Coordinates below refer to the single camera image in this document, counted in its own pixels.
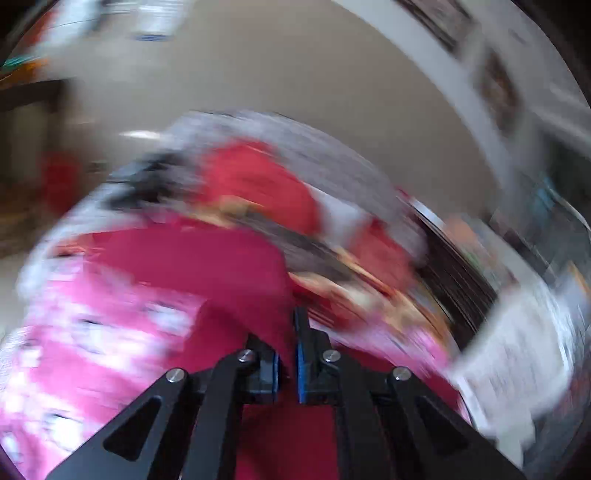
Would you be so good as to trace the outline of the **white upholstered chair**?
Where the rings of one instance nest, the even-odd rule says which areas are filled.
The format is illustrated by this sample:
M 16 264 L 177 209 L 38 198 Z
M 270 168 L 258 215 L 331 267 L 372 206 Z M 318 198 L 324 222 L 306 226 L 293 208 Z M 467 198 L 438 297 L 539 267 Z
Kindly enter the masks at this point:
M 569 441 L 588 408 L 590 287 L 577 270 L 498 298 L 448 371 L 473 425 L 524 469 Z

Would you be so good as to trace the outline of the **pink penguin blanket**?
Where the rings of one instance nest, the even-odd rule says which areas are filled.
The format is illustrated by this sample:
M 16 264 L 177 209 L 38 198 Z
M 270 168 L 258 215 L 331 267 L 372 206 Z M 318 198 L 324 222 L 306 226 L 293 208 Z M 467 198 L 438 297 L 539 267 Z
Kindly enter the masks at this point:
M 200 221 L 117 230 L 183 222 Z M 1 383 L 1 445 L 27 479 L 45 478 L 173 368 L 204 310 L 193 294 L 93 266 L 77 247 L 32 300 Z

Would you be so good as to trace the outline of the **red heart cushion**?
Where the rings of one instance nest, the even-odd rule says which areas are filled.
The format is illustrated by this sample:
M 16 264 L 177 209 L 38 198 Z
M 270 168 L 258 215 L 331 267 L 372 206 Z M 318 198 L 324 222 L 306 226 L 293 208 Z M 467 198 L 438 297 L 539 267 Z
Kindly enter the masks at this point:
M 246 203 L 294 232 L 312 236 L 322 230 L 320 208 L 311 190 L 280 165 L 273 147 L 257 140 L 233 139 L 208 150 L 201 166 L 200 203 Z
M 351 253 L 363 270 L 392 290 L 403 292 L 414 283 L 410 255 L 390 237 L 386 224 L 378 218 L 359 231 Z

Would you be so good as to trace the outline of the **dark carved bed frame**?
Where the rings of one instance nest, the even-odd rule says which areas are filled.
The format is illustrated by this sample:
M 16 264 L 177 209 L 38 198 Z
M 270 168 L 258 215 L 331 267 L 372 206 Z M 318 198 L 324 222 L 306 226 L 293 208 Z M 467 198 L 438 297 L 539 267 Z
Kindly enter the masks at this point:
M 443 231 L 443 222 L 416 199 L 410 202 L 426 252 L 417 273 L 450 322 L 460 350 L 475 339 L 498 295 Z

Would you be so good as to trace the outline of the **dark red fleece sweater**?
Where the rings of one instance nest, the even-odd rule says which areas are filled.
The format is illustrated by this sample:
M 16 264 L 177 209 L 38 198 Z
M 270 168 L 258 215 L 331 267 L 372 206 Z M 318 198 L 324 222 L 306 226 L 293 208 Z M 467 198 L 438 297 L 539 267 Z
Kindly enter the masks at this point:
M 279 249 L 255 232 L 200 222 L 84 234 L 76 245 L 93 266 L 204 300 L 197 324 L 171 358 L 173 367 L 211 369 L 245 347 L 249 336 L 279 355 L 276 401 L 242 410 L 233 479 L 339 477 L 332 409 L 297 399 L 294 297 Z

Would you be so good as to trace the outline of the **red yellow patterned blanket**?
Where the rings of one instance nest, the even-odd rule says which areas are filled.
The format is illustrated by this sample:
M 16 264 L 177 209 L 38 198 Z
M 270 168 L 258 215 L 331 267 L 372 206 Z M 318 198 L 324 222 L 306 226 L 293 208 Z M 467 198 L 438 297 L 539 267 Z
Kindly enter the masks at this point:
M 199 219 L 228 229 L 241 228 L 235 220 L 249 212 L 263 215 L 256 207 L 246 203 L 221 207 L 200 203 L 197 206 Z M 384 285 L 349 255 L 332 250 L 342 263 L 355 272 L 353 280 L 334 282 L 318 274 L 291 273 L 287 270 L 295 295 L 308 305 L 318 322 L 337 331 L 360 329 L 374 323 L 402 338 L 409 337 L 415 329 L 421 329 L 433 335 L 440 344 L 450 341 L 451 334 L 444 319 L 416 305 L 405 293 Z

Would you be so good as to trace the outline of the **black tripod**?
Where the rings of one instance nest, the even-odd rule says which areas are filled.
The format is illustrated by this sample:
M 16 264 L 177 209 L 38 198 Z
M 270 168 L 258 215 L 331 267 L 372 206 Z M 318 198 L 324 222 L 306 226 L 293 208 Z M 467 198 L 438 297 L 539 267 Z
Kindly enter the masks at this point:
M 108 182 L 122 189 L 110 194 L 103 204 L 109 210 L 134 211 L 179 200 L 193 191 L 200 179 L 197 168 L 180 154 L 160 151 L 114 172 Z

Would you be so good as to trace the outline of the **dark wooden desk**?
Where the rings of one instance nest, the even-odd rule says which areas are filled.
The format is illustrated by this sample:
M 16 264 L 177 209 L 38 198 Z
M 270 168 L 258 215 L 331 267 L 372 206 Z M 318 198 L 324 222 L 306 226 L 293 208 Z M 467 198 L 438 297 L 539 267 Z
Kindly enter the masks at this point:
M 41 158 L 55 151 L 61 142 L 64 110 L 70 90 L 68 79 L 49 79 L 1 89 L 1 181 L 22 182 L 30 186 L 41 183 Z M 17 154 L 11 141 L 14 113 L 37 105 L 45 115 L 45 132 L 38 155 L 31 159 Z

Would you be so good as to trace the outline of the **red waste bin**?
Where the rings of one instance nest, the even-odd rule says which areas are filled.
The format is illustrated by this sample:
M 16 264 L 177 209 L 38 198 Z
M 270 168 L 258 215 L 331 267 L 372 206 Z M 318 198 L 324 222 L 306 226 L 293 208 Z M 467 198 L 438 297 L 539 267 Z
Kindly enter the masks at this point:
M 67 213 L 79 199 L 81 165 L 67 151 L 54 150 L 42 157 L 41 197 L 55 215 Z

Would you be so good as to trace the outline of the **grey furry cloth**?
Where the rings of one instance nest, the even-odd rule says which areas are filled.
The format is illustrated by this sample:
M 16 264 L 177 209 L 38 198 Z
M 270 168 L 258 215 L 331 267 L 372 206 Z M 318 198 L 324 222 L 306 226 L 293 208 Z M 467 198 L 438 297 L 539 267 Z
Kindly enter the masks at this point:
M 235 223 L 262 234 L 283 252 L 291 273 L 314 273 L 334 282 L 353 280 L 355 272 L 339 260 L 337 253 L 320 240 L 290 230 L 256 212 L 246 213 Z

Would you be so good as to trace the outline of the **floral grey pillow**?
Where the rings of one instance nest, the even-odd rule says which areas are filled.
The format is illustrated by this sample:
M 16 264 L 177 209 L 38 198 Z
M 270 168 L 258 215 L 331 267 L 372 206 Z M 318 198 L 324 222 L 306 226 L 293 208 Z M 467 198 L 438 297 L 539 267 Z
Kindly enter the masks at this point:
M 235 139 L 270 146 L 274 158 L 311 188 L 321 204 L 322 241 L 349 249 L 370 219 L 385 223 L 386 236 L 413 260 L 427 253 L 413 209 L 386 173 L 331 135 L 274 113 L 191 111 L 163 131 L 159 146 L 184 166 L 199 168 L 207 150 Z

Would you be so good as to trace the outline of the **wall calendar poster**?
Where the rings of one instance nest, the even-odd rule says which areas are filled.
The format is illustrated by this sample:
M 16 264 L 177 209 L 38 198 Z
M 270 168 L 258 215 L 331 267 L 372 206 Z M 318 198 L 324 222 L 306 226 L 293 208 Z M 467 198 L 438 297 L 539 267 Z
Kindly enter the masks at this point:
M 133 37 L 148 42 L 169 40 L 182 26 L 193 4 L 193 0 L 140 1 Z

